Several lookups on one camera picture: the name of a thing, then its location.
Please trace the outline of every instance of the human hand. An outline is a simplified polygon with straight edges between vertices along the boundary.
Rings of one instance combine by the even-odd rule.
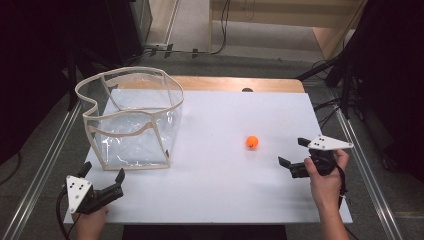
[[[89,215],[75,213],[72,219],[75,223],[78,240],[99,240],[106,224],[107,207],[102,207]]]
[[[335,150],[337,165],[345,171],[349,155],[343,150]],[[339,208],[340,187],[342,184],[337,168],[327,176],[321,176],[310,158],[305,159],[306,171],[311,179],[311,193],[318,211],[337,210]]]

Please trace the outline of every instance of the floor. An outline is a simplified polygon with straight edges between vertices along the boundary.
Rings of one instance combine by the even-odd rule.
[[[208,0],[179,1],[177,14],[175,15],[175,21],[168,42],[169,44],[173,44],[173,50],[191,51],[193,48],[197,48],[199,51],[207,51],[209,47],[208,2]],[[213,50],[217,50],[222,43],[220,23],[215,22],[213,29],[212,48]],[[311,28],[242,23],[228,23],[227,45],[220,56],[228,56],[228,59],[237,59],[237,61],[239,58],[236,57],[248,58],[250,62],[254,61],[252,59],[258,59],[259,62],[269,65],[275,64],[273,60],[276,60],[275,62],[279,60],[293,61],[310,65],[311,67],[315,62],[323,60],[323,56],[320,53],[319,46]],[[184,64],[187,64],[187,62],[191,60],[190,57],[176,56],[172,61],[163,61],[161,66],[164,68],[174,67],[170,69],[170,71],[178,72],[178,65],[168,66],[170,65],[169,63],[174,64],[175,61],[181,63],[180,66],[186,66]],[[243,69],[241,68],[243,63],[244,61],[236,62],[235,65],[237,68]],[[210,64],[210,62],[205,60],[202,64],[201,66],[205,66],[206,64]],[[225,68],[217,69],[222,71],[217,73],[217,75],[220,76],[233,73]],[[257,69],[251,70],[247,66],[245,74],[253,75],[255,72],[259,72],[259,70],[256,70]],[[273,69],[264,71],[267,73],[260,72],[259,74],[268,77],[277,76],[273,75]],[[320,77],[325,77],[326,74],[320,73],[318,75]],[[304,87],[306,92],[310,95],[313,104],[321,103],[324,99],[330,99],[332,94],[338,93],[337,89],[335,92],[333,90],[329,91],[317,77],[305,81]],[[16,208],[24,193],[28,193],[27,189],[30,187],[31,183],[34,183],[32,182],[32,176],[36,175],[37,169],[43,164],[46,152],[49,151],[49,144],[47,143],[54,140],[56,132],[61,129],[63,119],[67,117],[66,112],[62,111],[66,109],[66,104],[66,99],[59,102],[52,110],[51,114],[46,117],[43,124],[34,131],[21,152],[23,159],[30,159],[31,161],[26,162],[7,184],[0,187],[0,235],[3,235],[2,231],[7,229],[13,217],[15,211],[11,211],[11,209]],[[317,113],[317,118],[322,119],[327,116],[329,113],[328,111],[331,111],[331,109]],[[361,146],[359,155],[363,153],[365,156],[366,165],[368,165],[372,171],[371,177],[375,178],[371,180],[377,183],[377,191],[380,191],[379,194],[384,197],[382,201],[387,203],[390,213],[393,214],[392,217],[395,226],[391,227],[395,229],[395,231],[394,233],[392,232],[393,234],[391,235],[390,230],[382,227],[381,214],[379,215],[376,212],[376,208],[379,206],[372,200],[372,195],[375,193],[376,188],[365,183],[364,176],[369,175],[366,175],[366,173],[361,170],[362,168],[360,165],[362,162],[356,159],[358,153],[352,154],[355,161],[351,161],[350,170],[347,173],[348,176],[350,176],[348,178],[348,184],[351,186],[348,200],[349,209],[354,219],[354,224],[348,227],[359,237],[359,239],[422,239],[424,236],[424,228],[422,227],[424,226],[424,205],[422,204],[424,201],[424,183],[419,182],[408,173],[391,173],[385,170],[381,164],[381,156],[379,155],[378,149],[367,127],[354,113],[351,113],[351,116],[352,118],[348,122],[348,125],[350,124],[353,126],[356,137],[359,139]],[[82,121],[80,117],[77,117],[76,122],[78,121]],[[323,130],[323,133],[344,138],[346,137],[346,129],[343,128],[343,124],[344,122],[340,120],[340,117],[333,117]],[[84,135],[83,129],[78,126],[74,127],[74,129],[69,132],[70,139],[78,139],[78,137]],[[73,166],[76,167],[79,163],[70,162],[74,161],[74,159],[84,159],[87,150],[86,146],[80,146],[76,142],[64,144],[58,158],[57,166],[66,162],[66,164],[73,164]],[[0,166],[0,177],[10,172],[15,164],[16,159],[11,159],[11,161]],[[52,168],[52,176],[49,181],[47,181],[41,196],[34,196],[35,198],[41,197],[43,201],[40,201],[35,207],[32,206],[34,209],[31,207],[26,210],[23,209],[25,211],[33,211],[33,215],[27,219],[27,226],[24,229],[20,229],[20,231],[22,231],[20,239],[43,239],[43,237],[40,237],[43,236],[43,234],[45,236],[50,236],[49,232],[57,232],[56,230],[58,227],[55,223],[50,224],[50,218],[54,216],[54,209],[52,208],[56,201],[54,196],[57,195],[57,189],[60,189],[59,183],[62,181],[61,179],[64,179],[64,176],[62,176],[64,173],[56,173],[58,171],[57,166],[55,166],[54,163],[52,166],[46,165],[47,169]],[[44,221],[49,222],[48,226],[46,226],[43,221],[40,221],[39,218],[41,217],[45,218]],[[289,239],[318,239],[320,231],[319,224],[289,225],[286,226],[286,229]],[[218,239],[222,229],[193,227],[191,231],[194,233],[195,239],[212,240]],[[119,239],[117,236],[119,236],[121,232],[121,226],[108,225],[105,230],[104,239]]]

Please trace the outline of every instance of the gray floor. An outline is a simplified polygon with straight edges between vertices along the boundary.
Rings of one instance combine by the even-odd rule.
[[[180,31],[183,31],[179,30],[179,28],[183,27],[177,25],[178,18],[186,15],[183,14],[183,7],[188,2],[187,0],[180,2],[180,14],[177,15],[174,32],[181,33]],[[302,34],[305,34],[303,38],[307,38],[305,39],[306,43],[298,43],[297,45],[299,46],[298,48],[307,46],[304,50],[295,47],[290,49],[293,47],[290,42],[294,43],[297,40],[286,40],[289,41],[287,45],[280,48],[283,50],[287,48],[290,51],[284,50],[275,56],[269,57],[269,54],[259,54],[264,52],[261,47],[257,46],[265,46],[260,40],[244,43],[244,45],[250,46],[248,47],[249,51],[246,48],[233,48],[232,46],[237,45],[233,42],[237,41],[236,39],[233,40],[233,38],[237,37],[233,35],[233,37],[228,39],[228,48],[226,49],[228,51],[224,51],[217,56],[202,55],[192,59],[190,55],[172,54],[171,57],[164,58],[162,54],[157,54],[153,57],[143,57],[139,61],[134,62],[133,65],[160,68],[171,75],[293,78],[310,69],[315,61],[321,60],[320,56],[317,55],[319,49],[317,49],[314,39],[310,38],[311,33],[308,33],[309,30],[302,28],[293,29],[293,31],[304,31]],[[228,33],[234,34],[230,29],[228,29]],[[187,41],[177,41],[178,39],[184,39],[183,35],[180,34],[179,37],[177,35],[171,36],[171,43],[174,43],[175,50],[190,50],[194,48],[192,46],[198,46],[189,44],[186,49],[183,49],[183,43]],[[200,40],[193,39],[193,41],[204,44]],[[324,87],[322,81],[317,77],[312,77],[305,81],[304,87],[313,104],[322,103],[330,99],[328,89]],[[66,117],[66,108],[67,96],[52,109],[22,148],[22,165],[19,171],[7,183],[0,186],[0,235],[6,232],[17,210],[16,208],[19,206],[19,201],[24,197],[34,176],[36,176],[50,144],[58,132],[63,119]],[[320,110],[317,112],[317,119],[324,118],[330,111],[331,108]],[[355,129],[368,164],[379,183],[382,194],[396,217],[395,222],[404,239],[423,239],[424,205],[422,203],[424,202],[424,183],[419,182],[408,173],[390,173],[386,171],[382,166],[381,156],[367,127],[357,119],[354,113],[351,113],[350,116],[350,122]],[[343,129],[336,117],[331,118],[323,129],[323,133],[335,138],[345,139]],[[37,203],[27,209],[27,211],[32,211],[32,214],[27,219],[26,225],[21,229],[20,239],[62,238],[55,219],[54,206],[56,197],[65,176],[79,169],[84,162],[89,148],[85,139],[82,119],[78,115],[40,196],[36,196],[39,197]],[[13,169],[16,160],[17,157],[0,166],[0,179]],[[379,215],[376,212],[375,204],[371,200],[370,193],[364,183],[355,158],[352,158],[348,166],[347,185],[349,189],[347,195],[350,203],[349,209],[354,221],[353,224],[348,225],[349,229],[359,239],[387,239]],[[64,203],[63,205],[62,214],[66,211],[66,204]],[[286,226],[286,229],[289,239],[319,239],[319,224],[294,224]],[[205,229],[200,226],[192,226],[190,231],[195,239],[219,239],[222,228]],[[103,239],[120,239],[121,233],[122,226],[108,224]]]
[[[180,0],[169,44],[181,51],[207,51],[210,45],[217,51],[223,40],[221,23],[213,21],[210,33],[208,13],[207,0]],[[228,22],[226,36],[223,56],[307,62],[323,58],[311,27]]]

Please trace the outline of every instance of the black stand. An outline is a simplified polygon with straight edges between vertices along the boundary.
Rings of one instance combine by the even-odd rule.
[[[352,38],[341,53],[325,63],[295,77],[296,79],[303,81],[326,70],[327,68],[333,67],[325,79],[325,84],[327,87],[336,87],[341,79],[344,79],[340,109],[346,119],[349,119],[347,108],[349,106],[351,81],[355,75],[355,54],[358,52],[357,50],[366,43],[366,34],[372,30],[372,27],[375,27],[372,26],[372,20],[376,16],[382,2],[383,1],[380,0],[367,2],[355,33],[352,35]]]

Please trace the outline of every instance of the cable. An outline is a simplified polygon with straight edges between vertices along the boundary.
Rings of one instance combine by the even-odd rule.
[[[253,0],[253,4],[252,4],[252,6],[253,6],[252,7],[252,16],[249,17],[249,14],[247,14],[248,7],[246,6],[247,5],[247,0],[244,0],[244,5],[243,5],[244,14],[246,14],[246,17],[249,20],[253,20],[253,18],[255,17],[255,3],[256,3],[256,0]]]
[[[336,168],[337,170],[339,170],[340,178],[342,179],[342,185],[340,186],[340,197],[339,197],[339,209],[340,209],[344,195],[347,193],[346,176],[344,174],[343,169],[339,165],[336,164]]]
[[[222,30],[222,36],[224,38],[222,40],[221,48],[218,51],[211,53],[211,55],[220,53],[222,50],[224,50],[225,46],[227,45],[227,24],[228,24],[228,15],[230,13],[230,3],[231,3],[230,0],[227,0],[225,2],[224,8],[222,9],[222,13],[221,13],[221,30]],[[225,8],[227,8],[227,14],[225,17],[225,27],[224,27]]]
[[[318,111],[318,110],[320,110],[321,108],[324,108],[324,107],[333,106],[335,103],[340,103],[340,98],[334,98],[334,99],[327,101],[325,103],[318,104],[317,106],[314,107],[314,112],[316,112],[316,111]]]
[[[15,169],[13,169],[12,173],[10,173],[9,176],[7,176],[5,179],[0,181],[0,186],[6,183],[7,181],[9,181],[9,179],[11,179],[15,175],[15,173],[18,171],[19,167],[21,166],[21,162],[22,162],[22,156],[21,156],[21,153],[18,152],[18,163]]]
[[[69,237],[69,238],[71,238],[71,237],[70,237],[70,235],[71,235],[71,231],[72,231],[72,229],[75,227],[75,225],[77,224],[77,222],[78,222],[78,220],[79,220],[79,218],[80,218],[80,217],[81,217],[81,213],[78,215],[77,219],[75,220],[74,224],[72,224],[71,228],[69,228],[69,231],[68,231],[68,237]]]
[[[328,120],[330,120],[330,118],[334,115],[334,113],[337,112],[337,110],[339,110],[340,107],[336,107],[331,113],[330,115],[328,115],[327,117],[325,117],[324,119],[320,120],[318,123],[321,123],[324,121],[324,123],[320,126],[320,129],[322,130],[325,126],[325,124],[327,124]]]
[[[347,232],[354,238],[354,239],[356,239],[356,240],[359,240],[359,238],[358,237],[356,237],[355,236],[355,234],[353,234],[353,232],[351,232],[350,230],[349,230],[349,228],[347,228],[346,226],[345,226],[345,228],[346,228],[346,230],[347,230]]]
[[[60,214],[60,203],[63,199],[63,197],[67,194],[67,190],[66,187],[64,187],[62,189],[62,191],[60,192],[59,196],[57,197],[57,201],[56,201],[56,219],[57,219],[57,223],[59,224],[60,230],[62,231],[63,236],[65,237],[66,240],[70,240],[68,233],[66,232],[65,229],[65,225],[63,225],[62,222],[62,216]]]
[[[317,63],[320,63],[320,62],[325,62],[325,64],[327,64],[327,60],[319,60],[319,61],[316,61],[316,62],[314,62],[314,64],[312,64],[312,67],[311,67],[311,69],[313,69],[314,67],[315,67],[315,65],[317,64]],[[325,78],[322,78],[322,77],[320,77],[320,76],[318,76],[318,75],[314,75],[315,77],[317,77],[317,78],[319,78],[319,79],[321,79],[321,80],[325,80]]]

